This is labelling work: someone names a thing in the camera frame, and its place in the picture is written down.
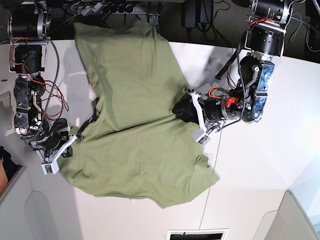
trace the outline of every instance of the air vent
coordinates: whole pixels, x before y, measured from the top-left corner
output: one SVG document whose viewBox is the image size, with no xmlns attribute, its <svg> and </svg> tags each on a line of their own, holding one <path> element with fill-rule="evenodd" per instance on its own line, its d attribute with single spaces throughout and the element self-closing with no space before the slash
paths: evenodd
<svg viewBox="0 0 320 240">
<path fill-rule="evenodd" d="M 169 230 L 166 240 L 227 240 L 228 229 Z"/>
</svg>

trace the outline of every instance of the olive green fabric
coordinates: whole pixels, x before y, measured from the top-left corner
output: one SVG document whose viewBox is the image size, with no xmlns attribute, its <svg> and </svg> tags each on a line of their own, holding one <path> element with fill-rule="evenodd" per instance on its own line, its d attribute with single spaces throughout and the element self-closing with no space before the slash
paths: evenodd
<svg viewBox="0 0 320 240">
<path fill-rule="evenodd" d="M 149 198 L 163 208 L 216 183 L 192 138 L 198 126 L 171 112 L 187 82 L 168 41 L 142 21 L 121 30 L 74 27 L 99 117 L 73 156 L 59 159 L 62 175 L 97 197 Z"/>
</svg>

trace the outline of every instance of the white tabletop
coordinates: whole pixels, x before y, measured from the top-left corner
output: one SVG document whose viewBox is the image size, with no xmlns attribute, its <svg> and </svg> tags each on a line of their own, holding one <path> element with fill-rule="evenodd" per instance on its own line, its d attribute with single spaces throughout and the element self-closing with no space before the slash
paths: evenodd
<svg viewBox="0 0 320 240">
<path fill-rule="evenodd" d="M 74 40 L 55 41 L 60 55 L 60 73 L 57 85 L 67 100 L 70 111 L 63 112 L 72 126 L 81 126 L 93 113 L 95 94 L 79 57 Z M 232 55 L 232 49 L 170 43 L 181 70 L 192 88 L 205 83 L 226 87 L 226 79 L 215 82 L 214 76 Z M 15 73 L 8 71 L 9 46 L 0 46 L 0 94 L 13 91 Z M 53 48 L 48 47 L 46 70 L 41 75 L 53 80 L 57 60 Z M 259 123 L 239 122 L 215 134 L 204 153 L 215 167 L 220 181 L 214 192 L 226 188 L 288 189 L 301 196 L 308 195 L 305 183 L 317 179 L 320 183 L 320 65 L 288 57 L 274 58 L 275 70 L 271 77 L 262 119 Z M 237 68 L 231 68 L 231 77 L 237 79 Z M 48 113 L 60 109 L 58 99 L 52 99 Z M 320 215 L 319 184 L 312 190 L 310 200 L 298 200 L 306 210 Z M 203 228 L 213 216 L 204 216 Z"/>
</svg>

